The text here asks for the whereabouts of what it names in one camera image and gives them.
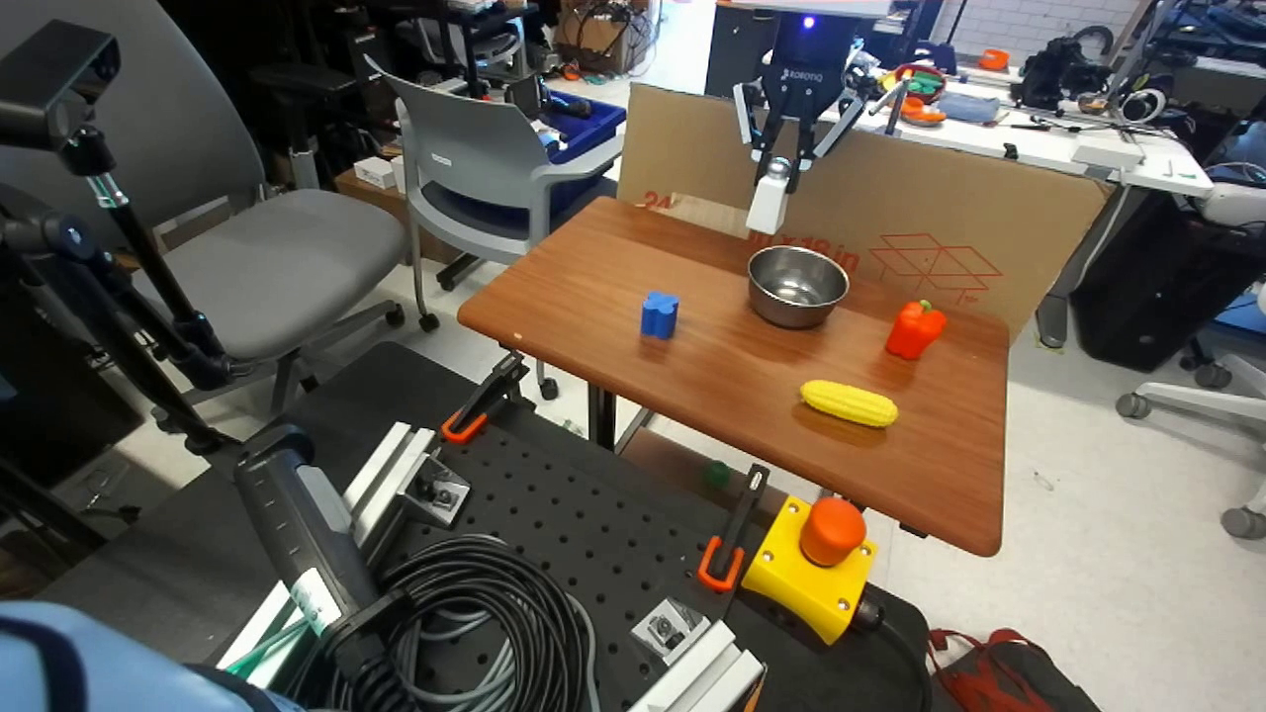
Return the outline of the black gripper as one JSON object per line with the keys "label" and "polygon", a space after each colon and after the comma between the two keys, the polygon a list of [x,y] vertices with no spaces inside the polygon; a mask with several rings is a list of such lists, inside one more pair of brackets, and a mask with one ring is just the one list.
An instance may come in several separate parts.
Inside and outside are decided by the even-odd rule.
{"label": "black gripper", "polygon": [[805,124],[805,137],[795,148],[792,181],[810,176],[863,119],[868,98],[859,93],[842,93],[842,69],[855,42],[855,23],[842,16],[784,16],[773,57],[763,60],[760,78],[743,78],[731,89],[740,143],[749,148],[756,176],[766,176],[773,148],[780,137],[784,119],[814,124],[836,98],[839,114],[818,135]]}

